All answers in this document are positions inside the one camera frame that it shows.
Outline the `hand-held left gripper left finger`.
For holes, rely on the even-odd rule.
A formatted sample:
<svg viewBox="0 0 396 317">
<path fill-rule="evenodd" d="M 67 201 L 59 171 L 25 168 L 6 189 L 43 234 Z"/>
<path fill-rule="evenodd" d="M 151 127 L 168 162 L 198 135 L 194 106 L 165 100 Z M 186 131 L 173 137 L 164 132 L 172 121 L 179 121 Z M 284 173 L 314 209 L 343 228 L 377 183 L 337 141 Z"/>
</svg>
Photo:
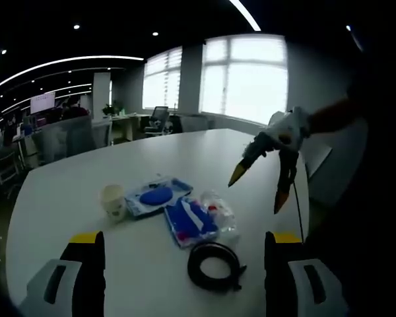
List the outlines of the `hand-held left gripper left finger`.
<svg viewBox="0 0 396 317">
<path fill-rule="evenodd" d="M 28 282 L 23 316 L 103 316 L 106 280 L 104 234 L 77 234 L 58 259 Z"/>
</svg>

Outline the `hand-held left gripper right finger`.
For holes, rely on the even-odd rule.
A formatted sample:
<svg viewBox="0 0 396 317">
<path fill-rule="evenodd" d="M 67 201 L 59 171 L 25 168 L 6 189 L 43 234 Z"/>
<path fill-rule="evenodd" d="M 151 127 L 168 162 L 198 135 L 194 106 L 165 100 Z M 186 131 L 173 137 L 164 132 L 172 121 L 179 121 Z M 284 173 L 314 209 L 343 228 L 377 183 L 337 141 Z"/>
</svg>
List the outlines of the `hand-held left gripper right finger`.
<svg viewBox="0 0 396 317">
<path fill-rule="evenodd" d="M 278 243 L 265 234 L 267 316 L 348 316 L 339 279 L 300 243 Z"/>
</svg>

